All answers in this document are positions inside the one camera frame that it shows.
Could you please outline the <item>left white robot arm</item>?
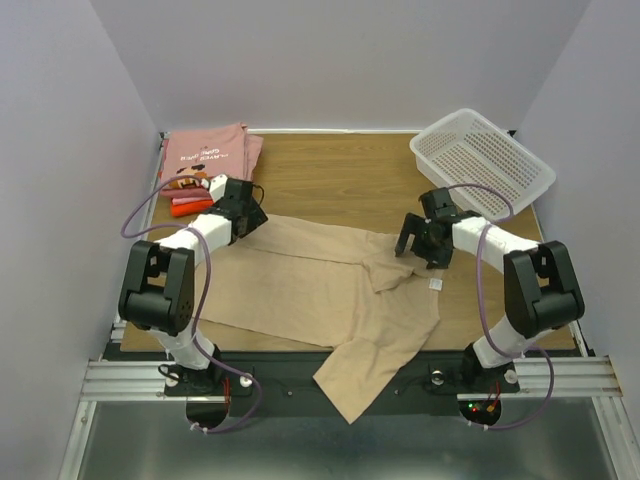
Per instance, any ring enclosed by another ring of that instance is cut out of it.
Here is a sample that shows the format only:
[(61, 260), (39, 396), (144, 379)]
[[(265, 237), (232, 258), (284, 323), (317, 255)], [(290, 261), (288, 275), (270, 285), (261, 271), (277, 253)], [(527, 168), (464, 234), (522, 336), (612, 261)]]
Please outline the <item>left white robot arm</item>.
[(213, 205), (166, 238), (132, 245), (118, 301), (119, 316), (150, 332), (173, 357), (173, 365), (159, 367), (167, 395), (212, 395), (228, 385), (219, 349), (198, 327), (206, 295), (195, 299), (196, 267), (205, 265), (207, 291), (211, 254), (268, 220), (253, 182), (221, 174), (199, 184)]

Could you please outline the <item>beige t-shirt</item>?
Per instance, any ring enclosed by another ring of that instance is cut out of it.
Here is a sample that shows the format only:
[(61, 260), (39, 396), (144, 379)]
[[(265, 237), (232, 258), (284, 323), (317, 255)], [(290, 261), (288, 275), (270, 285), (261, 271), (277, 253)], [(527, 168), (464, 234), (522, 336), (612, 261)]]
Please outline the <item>beige t-shirt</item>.
[(439, 278), (393, 234), (273, 215), (211, 256), (203, 322), (332, 348), (313, 379), (355, 422), (427, 342)]

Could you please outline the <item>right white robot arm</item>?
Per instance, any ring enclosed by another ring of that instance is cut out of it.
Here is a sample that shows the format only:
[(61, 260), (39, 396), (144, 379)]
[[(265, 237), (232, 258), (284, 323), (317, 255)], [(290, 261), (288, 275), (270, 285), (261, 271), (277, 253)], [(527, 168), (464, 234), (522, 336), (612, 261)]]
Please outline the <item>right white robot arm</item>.
[[(429, 269), (448, 268), (456, 250), (475, 256), (483, 336), (465, 349), (460, 378), (466, 387), (482, 390), (495, 380), (496, 368), (521, 357), (551, 331), (582, 318), (585, 303), (565, 244), (525, 239), (477, 212), (459, 210), (450, 195), (455, 188), (419, 197), (424, 215), (405, 215), (395, 254), (409, 249)], [(484, 307), (485, 263), (503, 275), (504, 316), (492, 328)]]

